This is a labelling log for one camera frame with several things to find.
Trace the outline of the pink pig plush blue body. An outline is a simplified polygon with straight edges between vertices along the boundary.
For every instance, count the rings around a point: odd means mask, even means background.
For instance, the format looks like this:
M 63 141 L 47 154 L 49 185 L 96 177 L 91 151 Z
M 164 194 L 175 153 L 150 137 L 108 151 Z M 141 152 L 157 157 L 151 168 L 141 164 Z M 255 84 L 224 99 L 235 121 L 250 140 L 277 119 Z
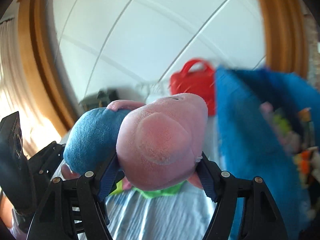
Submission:
M 163 190 L 183 181 L 201 187 L 196 167 L 207 119 L 205 101 L 190 93 L 148 104 L 112 101 L 84 113 L 71 129 L 62 176 L 79 178 L 116 152 L 125 177 L 140 190 Z

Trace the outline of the striped light blue bedsheet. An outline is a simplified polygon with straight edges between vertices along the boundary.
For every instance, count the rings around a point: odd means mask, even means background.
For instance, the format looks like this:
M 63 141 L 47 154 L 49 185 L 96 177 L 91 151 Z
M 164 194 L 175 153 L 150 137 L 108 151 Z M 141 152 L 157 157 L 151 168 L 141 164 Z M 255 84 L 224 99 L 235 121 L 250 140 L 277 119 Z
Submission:
M 115 239 L 201 239 L 214 211 L 202 187 L 183 181 L 143 191 L 125 176 L 122 184 L 120 195 L 106 202 Z

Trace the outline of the blue fabric storage bin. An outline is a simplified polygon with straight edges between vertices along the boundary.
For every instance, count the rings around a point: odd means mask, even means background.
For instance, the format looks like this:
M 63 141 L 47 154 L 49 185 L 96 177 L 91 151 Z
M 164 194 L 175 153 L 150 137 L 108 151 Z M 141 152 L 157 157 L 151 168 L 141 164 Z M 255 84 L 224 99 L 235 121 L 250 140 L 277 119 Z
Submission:
M 298 112 L 309 108 L 315 140 L 319 140 L 319 92 L 293 73 L 266 69 L 219 67 L 215 81 L 219 151 L 225 169 L 238 178 L 263 178 L 289 239 L 319 239 L 319 219 L 307 216 L 309 194 L 301 186 L 292 158 L 260 111 L 264 102 L 281 108 L 293 130 L 302 135 Z

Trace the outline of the dark green gift bag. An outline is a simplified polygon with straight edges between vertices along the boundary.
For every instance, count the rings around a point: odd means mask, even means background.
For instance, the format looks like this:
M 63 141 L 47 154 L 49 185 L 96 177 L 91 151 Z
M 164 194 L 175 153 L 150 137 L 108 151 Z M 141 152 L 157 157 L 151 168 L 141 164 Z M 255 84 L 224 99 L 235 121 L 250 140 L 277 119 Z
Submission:
M 107 89 L 85 97 L 80 101 L 79 105 L 87 112 L 95 108 L 107 107 L 109 103 L 116 100 L 119 100 L 117 91 L 115 89 Z

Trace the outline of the red plastic toy suitcase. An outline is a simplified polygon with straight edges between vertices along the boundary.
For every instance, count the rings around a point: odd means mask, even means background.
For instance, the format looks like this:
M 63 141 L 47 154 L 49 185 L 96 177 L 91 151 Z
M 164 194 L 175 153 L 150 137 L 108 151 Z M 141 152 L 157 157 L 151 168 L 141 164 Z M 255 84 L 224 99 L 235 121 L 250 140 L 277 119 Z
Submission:
M 171 75 L 169 88 L 171 95 L 191 93 L 200 96 L 207 105 L 208 115 L 216 114 L 215 70 L 213 65 L 201 58 L 187 61 L 179 72 Z

